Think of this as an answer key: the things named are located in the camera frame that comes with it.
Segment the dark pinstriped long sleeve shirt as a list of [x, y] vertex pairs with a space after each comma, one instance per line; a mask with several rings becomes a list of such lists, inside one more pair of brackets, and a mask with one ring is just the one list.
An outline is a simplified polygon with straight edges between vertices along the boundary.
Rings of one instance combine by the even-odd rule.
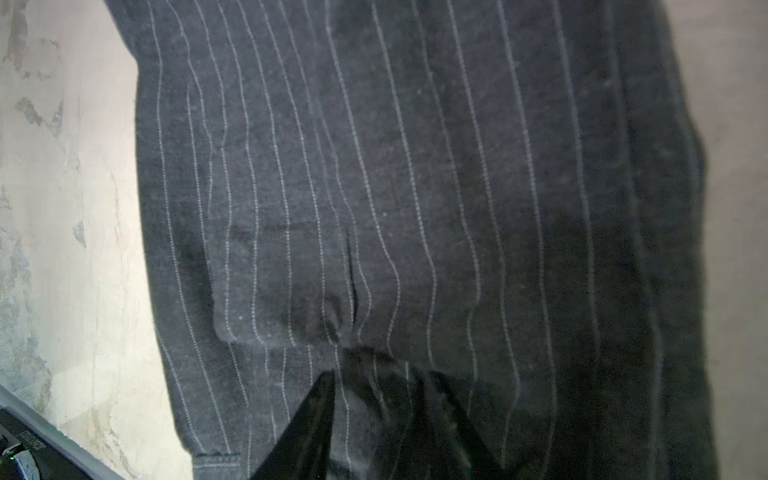
[[443, 377], [507, 479], [715, 479], [703, 155], [659, 1], [111, 1], [196, 479], [315, 379], [332, 479], [443, 479]]

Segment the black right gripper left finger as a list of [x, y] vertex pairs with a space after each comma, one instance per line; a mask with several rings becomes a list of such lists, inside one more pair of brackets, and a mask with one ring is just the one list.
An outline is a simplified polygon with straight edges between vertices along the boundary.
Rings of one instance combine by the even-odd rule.
[[335, 412], [335, 375], [321, 373], [252, 480], [327, 477]]

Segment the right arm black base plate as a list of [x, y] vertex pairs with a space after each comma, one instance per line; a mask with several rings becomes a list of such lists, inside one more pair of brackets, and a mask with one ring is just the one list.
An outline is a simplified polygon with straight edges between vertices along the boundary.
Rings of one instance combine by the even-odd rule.
[[1, 480], [11, 479], [88, 480], [90, 476], [2, 409]]

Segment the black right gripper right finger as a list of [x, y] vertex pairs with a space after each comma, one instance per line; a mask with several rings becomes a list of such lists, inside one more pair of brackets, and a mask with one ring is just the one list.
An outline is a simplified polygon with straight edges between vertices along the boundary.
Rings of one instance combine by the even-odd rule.
[[430, 372], [424, 393], [433, 438], [433, 478], [501, 479], [503, 469], [472, 425], [446, 377]]

